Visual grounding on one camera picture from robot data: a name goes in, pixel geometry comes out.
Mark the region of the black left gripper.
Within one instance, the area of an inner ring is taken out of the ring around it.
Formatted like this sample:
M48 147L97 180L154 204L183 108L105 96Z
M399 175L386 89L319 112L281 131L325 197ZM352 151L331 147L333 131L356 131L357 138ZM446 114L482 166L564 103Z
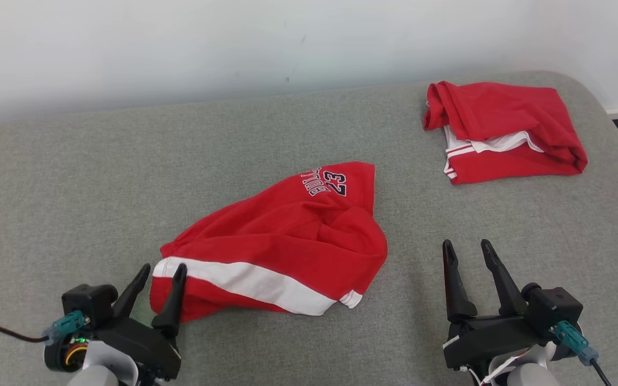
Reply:
M53 340L43 350L51 371L74 373L90 366L104 366L119 383L159 383L176 379L182 357L176 338L181 327L182 301L186 293L187 266L179 264L162 310L151 326L130 318L137 296L150 276L144 264L113 303L113 318L96 327L90 323Z

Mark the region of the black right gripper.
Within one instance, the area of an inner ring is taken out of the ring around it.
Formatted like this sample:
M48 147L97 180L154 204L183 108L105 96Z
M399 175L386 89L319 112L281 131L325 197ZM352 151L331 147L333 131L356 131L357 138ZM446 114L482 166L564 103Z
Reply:
M522 315L527 303L490 240L482 240L482 252L500 301L499 315L493 317L476 317L477 309L467 296L451 240L444 240L442 251L450 322L448 342L443 348L446 367L487 367L494 357L549 342L549 337L537 332Z

